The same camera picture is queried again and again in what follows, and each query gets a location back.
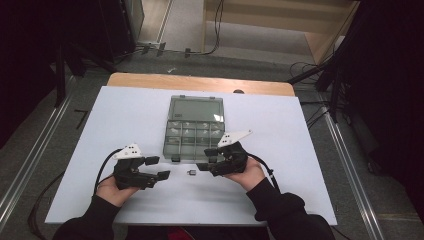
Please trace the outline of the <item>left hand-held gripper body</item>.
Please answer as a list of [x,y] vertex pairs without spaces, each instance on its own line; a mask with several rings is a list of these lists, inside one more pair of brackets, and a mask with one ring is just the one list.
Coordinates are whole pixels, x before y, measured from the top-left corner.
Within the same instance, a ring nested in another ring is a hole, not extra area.
[[139,167],[145,164],[146,157],[142,155],[136,143],[132,143],[114,153],[112,158],[117,161],[114,166],[113,176],[120,190],[130,187],[145,190],[146,188],[153,188],[158,182],[157,175],[139,171]]

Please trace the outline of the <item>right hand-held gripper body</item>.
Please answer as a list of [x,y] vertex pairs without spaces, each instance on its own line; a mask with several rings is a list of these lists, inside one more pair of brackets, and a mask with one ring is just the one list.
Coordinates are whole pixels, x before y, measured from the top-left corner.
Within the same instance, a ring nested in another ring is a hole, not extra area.
[[231,173],[242,173],[246,168],[247,151],[242,147],[240,140],[249,136],[251,130],[226,132],[219,140],[217,149],[224,157],[223,161],[210,163],[210,172],[213,176],[223,176]]

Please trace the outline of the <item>grey transparent compartment box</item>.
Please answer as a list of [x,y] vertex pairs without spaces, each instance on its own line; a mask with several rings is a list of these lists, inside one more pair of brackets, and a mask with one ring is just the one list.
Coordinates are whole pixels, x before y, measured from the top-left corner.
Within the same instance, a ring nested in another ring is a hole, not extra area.
[[172,162],[193,160],[216,163],[218,156],[207,156],[225,132],[223,99],[174,95],[168,112],[163,154]]

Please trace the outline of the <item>person's right hand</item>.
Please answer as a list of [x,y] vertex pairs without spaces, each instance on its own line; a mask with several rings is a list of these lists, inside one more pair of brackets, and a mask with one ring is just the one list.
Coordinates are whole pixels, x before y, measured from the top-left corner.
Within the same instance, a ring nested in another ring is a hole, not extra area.
[[226,174],[225,177],[238,183],[246,192],[252,190],[264,178],[265,174],[259,162],[249,157],[242,173]]

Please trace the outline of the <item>person's left hand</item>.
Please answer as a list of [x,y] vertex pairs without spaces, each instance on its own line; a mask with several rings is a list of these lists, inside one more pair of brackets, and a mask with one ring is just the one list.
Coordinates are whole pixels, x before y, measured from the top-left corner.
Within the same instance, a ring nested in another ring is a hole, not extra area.
[[136,192],[138,188],[130,187],[120,190],[113,176],[103,180],[97,187],[96,195],[116,207],[122,207],[124,203]]

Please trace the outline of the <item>white board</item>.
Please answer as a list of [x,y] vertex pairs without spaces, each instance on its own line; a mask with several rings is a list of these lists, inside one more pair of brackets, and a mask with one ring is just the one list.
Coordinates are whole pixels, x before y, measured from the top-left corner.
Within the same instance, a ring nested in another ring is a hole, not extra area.
[[[51,204],[48,224],[82,215],[98,176],[115,165],[110,153],[131,143],[145,156],[160,156],[172,90],[104,87],[95,101],[65,175]],[[222,94],[228,131],[251,130],[241,144],[273,170],[281,191],[305,201],[310,214],[337,220],[307,125],[295,97]],[[199,171],[187,161],[162,160],[150,172],[170,176],[134,194],[116,217],[121,224],[254,226],[255,208],[244,189],[224,177]],[[188,170],[196,170],[189,176]]]

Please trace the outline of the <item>person's red clothing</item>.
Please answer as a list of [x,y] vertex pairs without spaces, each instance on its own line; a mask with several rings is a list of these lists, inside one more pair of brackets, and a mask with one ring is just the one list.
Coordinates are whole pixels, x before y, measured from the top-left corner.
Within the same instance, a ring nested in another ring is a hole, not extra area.
[[168,227],[168,240],[195,240],[195,238],[182,227]]

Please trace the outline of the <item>wooden table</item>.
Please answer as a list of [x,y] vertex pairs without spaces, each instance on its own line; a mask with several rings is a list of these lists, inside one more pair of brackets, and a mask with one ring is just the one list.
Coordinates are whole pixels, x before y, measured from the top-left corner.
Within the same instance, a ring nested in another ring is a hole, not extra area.
[[241,90],[245,94],[294,96],[293,86],[285,82],[263,82],[256,80],[179,76],[165,74],[114,73],[108,86],[141,87],[168,90],[191,90],[233,93]]

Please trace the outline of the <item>black metal stand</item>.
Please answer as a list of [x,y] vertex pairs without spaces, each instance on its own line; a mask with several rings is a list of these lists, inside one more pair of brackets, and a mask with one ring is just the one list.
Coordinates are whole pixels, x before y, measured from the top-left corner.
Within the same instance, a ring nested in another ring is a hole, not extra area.
[[312,75],[320,73],[320,77],[315,83],[315,89],[318,92],[324,92],[331,88],[329,114],[334,123],[337,123],[337,103],[339,97],[339,90],[342,82],[342,72],[340,70],[340,63],[345,57],[343,50],[336,50],[330,57],[324,60],[321,64],[314,65],[310,70],[302,72],[287,80],[287,83],[294,85],[302,80],[305,80]]
[[56,102],[54,107],[59,107],[65,100],[65,64],[70,69],[75,69],[80,75],[85,73],[81,56],[88,58],[99,67],[105,69],[109,73],[115,73],[117,69],[107,63],[99,56],[88,51],[82,46],[75,43],[59,43],[56,48],[56,65],[55,65],[55,83],[56,83]]

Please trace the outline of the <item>dark cabinet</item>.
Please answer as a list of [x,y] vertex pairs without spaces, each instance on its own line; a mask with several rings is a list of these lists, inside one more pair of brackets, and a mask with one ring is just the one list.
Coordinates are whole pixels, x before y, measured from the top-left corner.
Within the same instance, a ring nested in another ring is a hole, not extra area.
[[142,0],[99,0],[106,30],[107,59],[132,53],[144,21]]

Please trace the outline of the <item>light wooden cabinet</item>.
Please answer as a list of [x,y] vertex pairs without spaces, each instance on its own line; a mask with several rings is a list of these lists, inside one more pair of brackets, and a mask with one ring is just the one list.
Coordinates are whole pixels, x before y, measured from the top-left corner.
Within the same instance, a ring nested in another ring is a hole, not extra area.
[[224,23],[301,31],[316,64],[347,33],[360,0],[224,0]]

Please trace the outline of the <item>metal floor rail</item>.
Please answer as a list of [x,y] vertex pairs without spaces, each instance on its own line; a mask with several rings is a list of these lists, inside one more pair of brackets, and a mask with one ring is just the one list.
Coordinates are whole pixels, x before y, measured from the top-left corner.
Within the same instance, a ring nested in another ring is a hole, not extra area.
[[325,120],[350,184],[353,196],[357,203],[361,218],[368,232],[369,238],[370,240],[385,240],[373,206],[355,169],[353,160],[345,144],[340,128],[338,124],[332,120],[332,117],[329,113],[325,113]]
[[58,107],[52,94],[46,97],[0,149],[0,233],[6,226],[44,149],[54,134],[72,97],[78,78],[65,80],[67,96]]

